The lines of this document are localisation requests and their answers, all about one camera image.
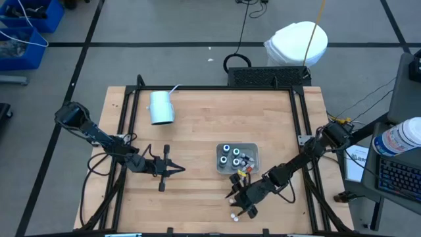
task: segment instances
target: yellow cable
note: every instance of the yellow cable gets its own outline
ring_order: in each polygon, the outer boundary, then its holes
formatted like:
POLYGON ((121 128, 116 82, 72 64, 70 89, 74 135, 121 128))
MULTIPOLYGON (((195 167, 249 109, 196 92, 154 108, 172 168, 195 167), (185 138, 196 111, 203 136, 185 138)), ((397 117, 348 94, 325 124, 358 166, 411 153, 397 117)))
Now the yellow cable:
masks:
POLYGON ((311 33, 311 37, 310 37, 310 41, 309 41, 309 46, 307 46, 307 50, 305 51, 303 66, 305 66, 305 61, 307 60, 307 53, 309 53, 310 44, 311 44, 311 41, 313 40, 314 32, 316 31, 316 27, 317 27, 318 23, 320 22, 320 19, 322 18, 322 13, 323 13, 323 8, 324 8, 324 4, 325 3, 326 3, 326 0, 323 0, 322 6, 320 7, 320 10, 318 11, 318 16, 317 16, 316 24, 314 24, 313 32, 311 33))

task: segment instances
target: paper sheet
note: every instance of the paper sheet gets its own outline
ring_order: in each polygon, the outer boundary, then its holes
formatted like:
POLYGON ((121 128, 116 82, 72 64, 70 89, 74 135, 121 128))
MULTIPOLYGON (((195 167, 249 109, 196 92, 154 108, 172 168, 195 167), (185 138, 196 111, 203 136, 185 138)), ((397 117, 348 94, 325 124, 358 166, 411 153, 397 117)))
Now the paper sheet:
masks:
MULTIPOLYGON (((349 147, 347 151, 358 164, 362 165, 363 167, 366 166, 368 148, 361 147, 359 145, 353 145, 349 147)), ((354 182, 361 182, 364 169, 358 166, 353 160, 351 160, 348 154, 345 153, 345 157, 345 179, 354 182)))

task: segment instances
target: gray floor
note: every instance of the gray floor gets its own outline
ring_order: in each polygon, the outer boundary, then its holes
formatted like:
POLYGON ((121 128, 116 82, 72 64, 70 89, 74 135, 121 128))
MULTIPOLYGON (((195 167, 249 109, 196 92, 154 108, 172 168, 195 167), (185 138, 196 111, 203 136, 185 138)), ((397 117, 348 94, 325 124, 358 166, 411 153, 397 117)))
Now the gray floor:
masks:
MULTIPOLYGON (((66 11, 57 31, 45 37, 50 42, 85 42, 98 2, 81 1, 76 10, 66 11)), ((387 2, 406 41, 421 42, 419 23, 414 20, 421 1, 387 2)), ((243 40, 262 42, 292 22, 314 21, 320 4, 321 0, 271 0, 264 16, 247 19, 243 40)), ((106 0, 92 42, 237 41, 244 10, 245 5, 234 0, 106 0)), ((377 0, 327 0, 320 25, 334 43, 399 43, 377 0)), ((10 103, 14 111, 0 142, 0 236, 16 232, 53 131, 53 114, 64 99, 81 50, 50 47, 39 69, 1 73, 25 75, 30 84, 0 85, 0 102, 10 103)), ((107 87, 134 84, 137 74, 142 74, 148 85, 226 85, 222 61, 234 51, 235 47, 90 47, 72 100, 88 107, 97 122, 107 87)), ((402 52, 400 47, 330 47, 311 68, 312 83, 322 87, 326 107, 336 115, 395 77, 402 52)), ((266 64, 264 47, 242 47, 240 53, 247 55, 253 66, 266 64)), ((233 60, 229 66, 244 64, 233 60)), ((343 116, 357 116, 392 87, 383 88, 343 116)), ((387 97, 359 121, 367 123, 382 115, 389 100, 387 97)), ((90 152, 85 142, 66 132, 60 134, 26 234, 72 229, 90 152)), ((388 201, 380 231, 363 229, 373 206, 364 198, 350 204, 356 230, 392 236, 419 233, 421 217, 388 201)))

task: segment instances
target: metal tray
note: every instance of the metal tray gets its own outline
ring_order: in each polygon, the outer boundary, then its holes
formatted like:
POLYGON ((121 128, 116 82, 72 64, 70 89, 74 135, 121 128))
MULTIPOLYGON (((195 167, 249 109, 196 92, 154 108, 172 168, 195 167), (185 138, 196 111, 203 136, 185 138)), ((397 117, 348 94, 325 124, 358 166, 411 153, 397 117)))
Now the metal tray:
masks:
POLYGON ((244 153, 244 154, 252 157, 255 160, 255 162, 254 162, 255 168, 251 171, 251 173, 252 174, 257 173, 260 170, 260 159, 259 159, 259 149, 258 149, 257 145, 254 144, 254 143, 218 144, 216 146, 216 170, 220 174, 234 174, 234 173, 237 172, 238 169, 242 168, 241 165, 239 165, 237 167, 233 167, 233 165, 232 165, 232 160, 234 159, 234 155, 232 154, 232 151, 235 148, 239 149, 240 155, 238 157, 240 157, 241 154, 244 153), (228 152, 228 155, 223 155, 224 145, 230 146, 230 151, 228 152), (221 156, 227 157, 227 163, 226 163, 225 167, 220 167, 219 164, 218 164, 219 158, 221 158, 221 156))

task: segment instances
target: small bottle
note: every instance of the small bottle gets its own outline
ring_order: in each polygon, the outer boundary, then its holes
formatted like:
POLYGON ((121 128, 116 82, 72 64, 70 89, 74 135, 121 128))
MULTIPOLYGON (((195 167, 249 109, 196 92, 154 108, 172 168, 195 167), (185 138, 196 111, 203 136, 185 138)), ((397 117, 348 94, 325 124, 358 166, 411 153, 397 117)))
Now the small bottle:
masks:
POLYGON ((230 152, 230 145, 228 144, 224 145, 224 147, 222 148, 222 154, 228 155, 229 152, 230 152))
POLYGON ((421 147, 421 117, 408 119, 376 136, 372 147, 388 157, 421 147))
POLYGON ((239 165, 239 159, 235 158, 232 160, 232 166, 237 167, 239 165))
POLYGON ((234 157, 237 157, 239 155, 239 149, 235 148, 234 150, 232 150, 232 155, 234 155, 234 157))
POLYGON ((226 157, 221 157, 219 158, 219 166, 224 168, 226 163, 227 163, 228 159, 226 157))

